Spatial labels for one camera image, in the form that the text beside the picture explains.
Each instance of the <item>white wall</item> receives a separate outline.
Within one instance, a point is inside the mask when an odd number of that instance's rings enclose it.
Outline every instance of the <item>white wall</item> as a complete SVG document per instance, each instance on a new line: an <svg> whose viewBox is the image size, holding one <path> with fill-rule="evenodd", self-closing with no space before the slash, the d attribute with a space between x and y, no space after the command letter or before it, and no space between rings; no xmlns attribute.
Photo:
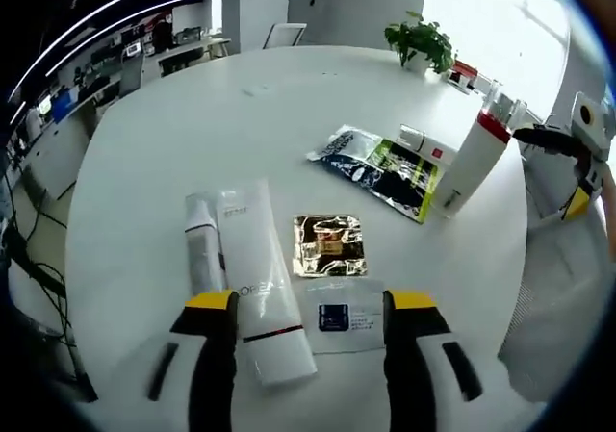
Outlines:
<svg viewBox="0 0 616 432"><path fill-rule="evenodd" d="M205 15L203 5L198 2L196 4L186 4L173 8L173 34L179 33L185 28L194 28L195 26L203 26Z"/></svg>
<svg viewBox="0 0 616 432"><path fill-rule="evenodd" d="M291 23L307 23L301 44L324 44L329 30L329 8L332 0L289 0Z"/></svg>
<svg viewBox="0 0 616 432"><path fill-rule="evenodd" d="M73 58L70 62L64 64L64 66L58 69L58 82L60 85L72 88L74 86L73 80L75 78L75 68L79 66L83 71L86 64L90 62L90 56L92 53L108 44L114 35L115 33L98 40L90 47L87 47L86 50L81 51L77 57Z"/></svg>
<svg viewBox="0 0 616 432"><path fill-rule="evenodd" d="M240 52L240 0L222 0L222 32L231 39L227 45L230 54Z"/></svg>
<svg viewBox="0 0 616 432"><path fill-rule="evenodd" d="M222 0L222 31L230 51L263 48L271 25L287 21L289 0Z"/></svg>
<svg viewBox="0 0 616 432"><path fill-rule="evenodd" d="M305 43L376 49L388 48L383 30L389 23L424 6L424 0L315 0L312 7L311 1L289 0L289 21L308 23Z"/></svg>
<svg viewBox="0 0 616 432"><path fill-rule="evenodd" d="M285 23L289 0L242 0L242 52L262 49L271 25Z"/></svg>
<svg viewBox="0 0 616 432"><path fill-rule="evenodd" d="M212 28L212 0L201 3L201 28L209 31Z"/></svg>

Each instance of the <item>floor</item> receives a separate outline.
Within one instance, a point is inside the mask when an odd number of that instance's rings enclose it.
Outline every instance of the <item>floor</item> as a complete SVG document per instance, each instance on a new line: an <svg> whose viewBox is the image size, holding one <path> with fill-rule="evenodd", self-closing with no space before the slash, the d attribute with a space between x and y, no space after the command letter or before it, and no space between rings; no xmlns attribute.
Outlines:
<svg viewBox="0 0 616 432"><path fill-rule="evenodd" d="M46 199L42 210L68 225L68 211L73 197L74 186L59 200ZM28 253L36 262L43 262L57 269L66 276L64 267L65 229L52 220L40 216L35 233L28 241Z"/></svg>

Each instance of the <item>l'oreal tube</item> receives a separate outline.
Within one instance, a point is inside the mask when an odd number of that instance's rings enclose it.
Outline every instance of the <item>l'oreal tube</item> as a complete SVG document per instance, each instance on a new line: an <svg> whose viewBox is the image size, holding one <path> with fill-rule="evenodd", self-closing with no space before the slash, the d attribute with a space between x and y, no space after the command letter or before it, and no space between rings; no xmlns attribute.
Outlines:
<svg viewBox="0 0 616 432"><path fill-rule="evenodd" d="M226 287L220 265L218 229L208 203L199 194L186 198L186 239L189 247L192 295L223 291Z"/></svg>
<svg viewBox="0 0 616 432"><path fill-rule="evenodd" d="M265 180L221 191L218 228L238 325L264 385L317 372L278 242Z"/></svg>

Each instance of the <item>white tube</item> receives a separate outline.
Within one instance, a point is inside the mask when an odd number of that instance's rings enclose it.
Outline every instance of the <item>white tube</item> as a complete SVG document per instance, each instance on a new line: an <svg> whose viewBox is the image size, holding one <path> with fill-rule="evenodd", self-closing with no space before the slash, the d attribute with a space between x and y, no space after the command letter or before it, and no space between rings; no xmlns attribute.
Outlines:
<svg viewBox="0 0 616 432"><path fill-rule="evenodd" d="M457 214L499 161L509 139L499 121L480 113L451 167L436 186L431 205L445 217Z"/></svg>
<svg viewBox="0 0 616 432"><path fill-rule="evenodd" d="M265 180L221 191L218 227L240 336L264 385L317 372L278 242Z"/></svg>
<svg viewBox="0 0 616 432"><path fill-rule="evenodd" d="M198 194L186 198L186 239L189 247L192 295L226 289L220 266L218 229L207 202Z"/></svg>

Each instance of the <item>white round table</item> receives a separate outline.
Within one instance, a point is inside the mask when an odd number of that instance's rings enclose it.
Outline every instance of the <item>white round table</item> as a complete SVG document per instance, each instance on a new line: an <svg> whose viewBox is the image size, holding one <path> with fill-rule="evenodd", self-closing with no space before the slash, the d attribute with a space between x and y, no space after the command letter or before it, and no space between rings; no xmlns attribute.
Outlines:
<svg viewBox="0 0 616 432"><path fill-rule="evenodd" d="M466 346L496 356L525 262L518 145L456 217L432 211L424 225L304 159L343 124L390 139L406 124L459 148L479 107L403 70L392 52L350 47L220 59L117 102L83 161L66 244L70 318L94 388L190 298L185 196L261 177L288 270L293 215L359 215L369 276L429 291ZM317 377L272 391L248 374L240 344L238 354L234 430L388 430L383 350L316 356Z"/></svg>

